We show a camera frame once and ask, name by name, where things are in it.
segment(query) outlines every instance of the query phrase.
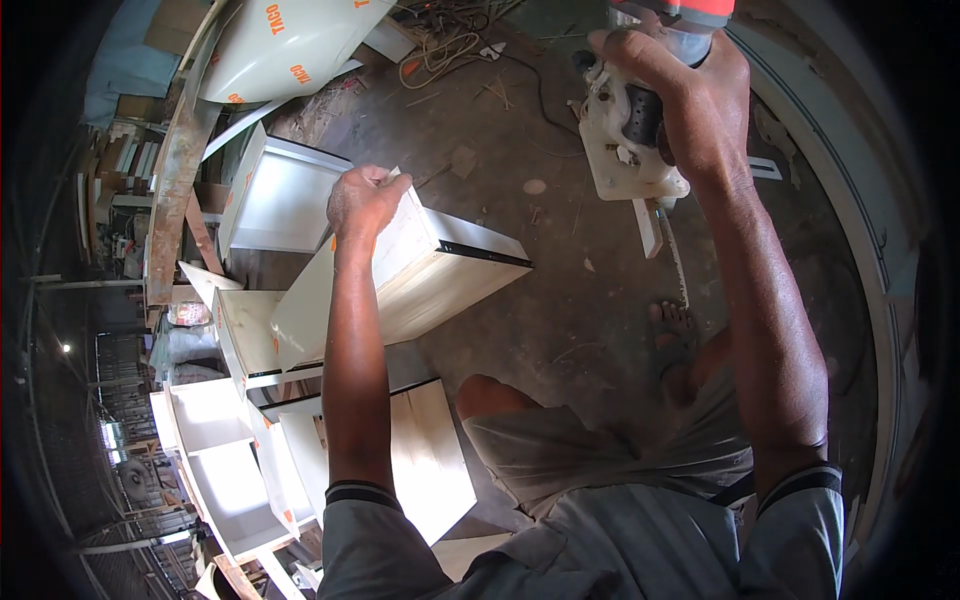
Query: hand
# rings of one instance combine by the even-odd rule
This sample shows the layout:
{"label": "hand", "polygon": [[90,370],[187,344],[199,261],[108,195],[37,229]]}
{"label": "hand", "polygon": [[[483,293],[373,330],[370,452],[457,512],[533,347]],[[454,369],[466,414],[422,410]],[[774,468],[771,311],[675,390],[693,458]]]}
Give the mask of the hand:
{"label": "hand", "polygon": [[752,185],[747,162],[750,66],[723,30],[696,69],[633,30],[596,31],[594,52],[639,77],[663,100],[663,125],[677,168],[694,186]]}
{"label": "hand", "polygon": [[413,180],[398,175],[384,184],[390,171],[372,164],[360,165],[344,173],[330,192],[326,218],[337,236],[337,247],[346,242],[369,243],[394,218],[400,197]]}

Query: sleeve stripe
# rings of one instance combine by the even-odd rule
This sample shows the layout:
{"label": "sleeve stripe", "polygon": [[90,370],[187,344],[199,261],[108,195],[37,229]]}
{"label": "sleeve stripe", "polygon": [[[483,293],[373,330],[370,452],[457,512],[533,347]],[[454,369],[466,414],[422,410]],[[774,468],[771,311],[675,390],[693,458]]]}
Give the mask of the sleeve stripe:
{"label": "sleeve stripe", "polygon": [[763,504],[761,504],[756,511],[756,516],[759,518],[774,502],[794,492],[811,490],[813,488],[827,488],[840,493],[840,483],[841,471],[840,468],[834,465],[824,463],[818,467],[807,468],[787,477],[773,488],[770,494],[763,500]]}
{"label": "sleeve stripe", "polygon": [[338,500],[363,500],[373,502],[403,513],[396,496],[370,481],[338,481],[326,491],[326,505]]}

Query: gray t-shirt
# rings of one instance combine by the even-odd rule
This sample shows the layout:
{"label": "gray t-shirt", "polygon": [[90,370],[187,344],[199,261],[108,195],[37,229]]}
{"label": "gray t-shirt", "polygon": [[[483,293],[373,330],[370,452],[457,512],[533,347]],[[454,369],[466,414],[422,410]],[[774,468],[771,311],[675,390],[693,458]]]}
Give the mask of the gray t-shirt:
{"label": "gray t-shirt", "polygon": [[836,598],[840,470],[777,485],[740,554],[733,514],[642,484],[565,494],[453,583],[386,491],[338,482],[324,511],[322,598]]}

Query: forearm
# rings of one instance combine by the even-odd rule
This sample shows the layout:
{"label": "forearm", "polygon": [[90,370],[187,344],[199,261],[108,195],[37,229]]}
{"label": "forearm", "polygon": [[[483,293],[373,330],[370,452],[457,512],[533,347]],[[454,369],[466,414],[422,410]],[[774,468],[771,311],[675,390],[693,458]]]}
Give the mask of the forearm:
{"label": "forearm", "polygon": [[360,479],[392,491],[390,390],[371,257],[363,241],[337,248],[322,402],[331,483]]}
{"label": "forearm", "polygon": [[827,370],[749,167],[734,161],[711,179],[695,191],[713,233],[730,315],[740,415],[757,474],[772,471],[777,478],[785,468],[826,458]]}

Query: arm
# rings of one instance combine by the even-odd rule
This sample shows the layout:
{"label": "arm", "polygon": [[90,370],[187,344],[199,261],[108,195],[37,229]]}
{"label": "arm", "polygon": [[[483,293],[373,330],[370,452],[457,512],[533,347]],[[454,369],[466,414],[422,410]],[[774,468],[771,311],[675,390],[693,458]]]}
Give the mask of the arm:
{"label": "arm", "polygon": [[722,32],[691,69],[638,32],[595,32],[605,60],[663,100],[668,154],[697,195],[730,314],[737,402],[754,448],[756,491],[827,458],[827,369],[747,162],[750,69]]}
{"label": "arm", "polygon": [[388,175],[365,164],[344,173],[330,194],[337,248],[321,398],[330,483],[356,479],[393,492],[390,390],[371,260],[411,181],[400,175],[384,184]]}

